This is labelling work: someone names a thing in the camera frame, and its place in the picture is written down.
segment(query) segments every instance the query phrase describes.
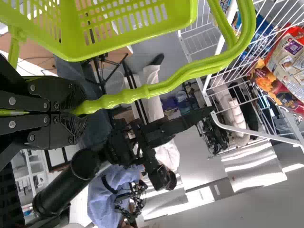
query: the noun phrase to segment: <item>blue jeans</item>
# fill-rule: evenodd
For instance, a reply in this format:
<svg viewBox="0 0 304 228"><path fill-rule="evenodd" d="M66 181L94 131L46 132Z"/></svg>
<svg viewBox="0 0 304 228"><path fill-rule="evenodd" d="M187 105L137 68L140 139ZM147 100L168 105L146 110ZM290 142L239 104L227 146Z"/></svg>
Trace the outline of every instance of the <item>blue jeans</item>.
<svg viewBox="0 0 304 228"><path fill-rule="evenodd" d="M83 86L87 99L95 100L103 95L98 86L86 81L86 78L96 81L90 64L82 67L80 62L67 62L57 56L54 56L54 58L58 76L78 81ZM103 144L111 129L107 110L99 110L94 114L90 114L88 126L78 142L80 148L91 148Z"/></svg>

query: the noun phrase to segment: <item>electrical cable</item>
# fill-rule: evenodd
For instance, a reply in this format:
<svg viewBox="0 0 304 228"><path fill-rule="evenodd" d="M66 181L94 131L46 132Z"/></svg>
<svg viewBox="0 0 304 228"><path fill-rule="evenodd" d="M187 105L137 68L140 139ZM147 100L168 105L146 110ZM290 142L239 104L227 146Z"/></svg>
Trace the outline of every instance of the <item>electrical cable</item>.
<svg viewBox="0 0 304 228"><path fill-rule="evenodd" d="M51 69L43 69L43 70L41 70L41 73L43 73L43 71L45 71L45 70L55 70L55 69L56 69L56 67L51 68Z"/></svg>
<svg viewBox="0 0 304 228"><path fill-rule="evenodd" d="M30 75L37 76L37 75L35 75L35 74L33 74L33 73L27 71L27 70L24 69L23 67L19 66L18 64L17 64L17 66L20 67L20 68L21 68L22 70L24 70L25 72L29 73Z"/></svg>
<svg viewBox="0 0 304 228"><path fill-rule="evenodd" d="M44 63L44 62L46 62L46 61L48 61L48 60L50 60L51 58L54 58L54 57L28 57L28 58L25 58L25 59L19 61L18 63L21 63L21 62L23 62L23 61L25 61L25 60L28 60L28 59L36 59L36 58L47 58L47 60L41 62L41 63Z"/></svg>

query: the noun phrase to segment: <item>basket handle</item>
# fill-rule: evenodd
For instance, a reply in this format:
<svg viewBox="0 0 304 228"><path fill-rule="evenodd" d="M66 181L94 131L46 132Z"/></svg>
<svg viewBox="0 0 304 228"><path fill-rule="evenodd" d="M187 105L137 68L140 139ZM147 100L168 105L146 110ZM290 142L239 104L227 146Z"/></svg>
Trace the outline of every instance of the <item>basket handle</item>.
<svg viewBox="0 0 304 228"><path fill-rule="evenodd" d="M226 52L217 56L193 61L180 68L165 81L152 85L145 84L137 89L125 89L115 95L103 95L94 101L84 101L72 113L75 115L92 114L99 109L110 109L122 103L130 104L138 99L165 94L187 80L214 74L227 67L233 59L243 53L254 35L256 29L255 8L252 0L237 0L243 23L241 35L237 40L226 19L226 15L219 5L219 0L208 0L208 3L226 40L228 46Z"/></svg>

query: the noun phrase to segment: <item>screw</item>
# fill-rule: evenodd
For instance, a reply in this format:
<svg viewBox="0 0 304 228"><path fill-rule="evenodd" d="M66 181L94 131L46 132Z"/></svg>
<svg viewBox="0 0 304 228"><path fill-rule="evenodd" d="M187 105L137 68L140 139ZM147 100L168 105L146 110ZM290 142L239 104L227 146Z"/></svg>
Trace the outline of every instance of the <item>screw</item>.
<svg viewBox="0 0 304 228"><path fill-rule="evenodd" d="M58 116L55 116L55 117L54 117L54 124L57 124L58 122L59 122Z"/></svg>
<svg viewBox="0 0 304 228"><path fill-rule="evenodd" d="M16 99L12 96L12 97L10 97L9 98L9 104L10 105L15 105L15 103L16 103Z"/></svg>
<svg viewBox="0 0 304 228"><path fill-rule="evenodd" d="M35 89L36 89L35 85L30 85L30 89L31 89L31 91L35 91Z"/></svg>
<svg viewBox="0 0 304 228"><path fill-rule="evenodd" d="M29 137L29 139L30 139L31 141L34 141L34 140L35 140L35 136L32 134L32 135Z"/></svg>
<svg viewBox="0 0 304 228"><path fill-rule="evenodd" d="M13 120L10 121L10 122L9 122L9 128L10 128L10 129L14 129L15 127L16 127L16 122L13 121Z"/></svg>
<svg viewBox="0 0 304 228"><path fill-rule="evenodd" d="M58 102L55 102L55 103L54 103L54 108L55 108L55 109L59 109L59 104L58 104Z"/></svg>
<svg viewBox="0 0 304 228"><path fill-rule="evenodd" d="M73 138L70 136L69 138L68 138L68 143L72 143L73 142Z"/></svg>

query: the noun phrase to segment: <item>snack bag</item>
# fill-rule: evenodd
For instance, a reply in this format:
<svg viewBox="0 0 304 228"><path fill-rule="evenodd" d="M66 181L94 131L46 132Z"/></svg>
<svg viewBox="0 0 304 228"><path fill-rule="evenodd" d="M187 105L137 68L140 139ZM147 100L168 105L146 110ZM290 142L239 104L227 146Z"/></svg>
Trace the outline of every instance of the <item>snack bag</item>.
<svg viewBox="0 0 304 228"><path fill-rule="evenodd" d="M288 109L292 113L304 116L304 104L266 66L254 70L251 82L255 83L263 90L264 94L271 97L278 105Z"/></svg>
<svg viewBox="0 0 304 228"><path fill-rule="evenodd" d="M296 98L304 102L304 29L289 28L268 53L265 65Z"/></svg>

